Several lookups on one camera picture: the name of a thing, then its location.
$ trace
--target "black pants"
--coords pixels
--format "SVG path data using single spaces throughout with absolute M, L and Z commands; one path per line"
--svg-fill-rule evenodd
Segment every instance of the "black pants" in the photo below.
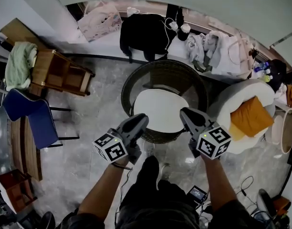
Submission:
M 191 205 L 185 192 L 176 184 L 160 180 L 156 189 L 156 180 L 159 175 L 159 162 L 156 157 L 148 157 L 137 175 L 136 183 L 128 190 L 120 209 L 128 204 L 154 204 L 157 201 L 178 201 Z

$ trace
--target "yellow cushion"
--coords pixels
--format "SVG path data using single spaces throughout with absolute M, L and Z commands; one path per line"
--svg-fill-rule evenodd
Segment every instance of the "yellow cushion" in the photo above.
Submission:
M 231 113 L 231 122 L 249 137 L 254 137 L 258 132 L 274 123 L 258 97 L 245 101 L 236 111 Z
M 230 125 L 229 134 L 231 135 L 233 141 L 239 141 L 245 136 L 245 134 L 241 130 L 239 130 L 232 122 Z

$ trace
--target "black sleeve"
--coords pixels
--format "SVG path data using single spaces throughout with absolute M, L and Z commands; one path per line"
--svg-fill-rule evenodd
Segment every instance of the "black sleeve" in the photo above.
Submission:
M 251 228 L 252 223 L 252 218 L 245 207 L 238 200 L 232 200 L 214 213 L 209 229 L 246 229 Z
M 104 229 L 104 223 L 93 214 L 79 214 L 62 221 L 61 229 Z

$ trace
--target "green towel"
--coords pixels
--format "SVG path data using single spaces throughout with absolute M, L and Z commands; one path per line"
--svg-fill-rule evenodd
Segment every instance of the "green towel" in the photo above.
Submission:
M 6 91 L 12 88 L 27 89 L 31 83 L 30 69 L 37 54 L 37 45 L 16 42 L 9 54 L 5 70 Z

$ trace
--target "white armchair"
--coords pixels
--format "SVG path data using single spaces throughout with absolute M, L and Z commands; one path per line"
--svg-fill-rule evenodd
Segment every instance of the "white armchair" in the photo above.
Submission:
M 275 112 L 275 105 L 273 103 L 274 91 L 269 85 L 258 79 L 246 80 L 227 87 L 210 106 L 208 114 L 213 119 L 216 119 L 219 125 L 223 125 L 229 130 L 231 124 L 230 114 L 237 110 L 243 102 L 255 96 L 258 97 L 269 114 L 273 116 Z M 260 131 L 254 137 L 245 135 L 239 141 L 232 141 L 228 152 L 239 154 L 248 148 L 254 147 L 267 129 Z

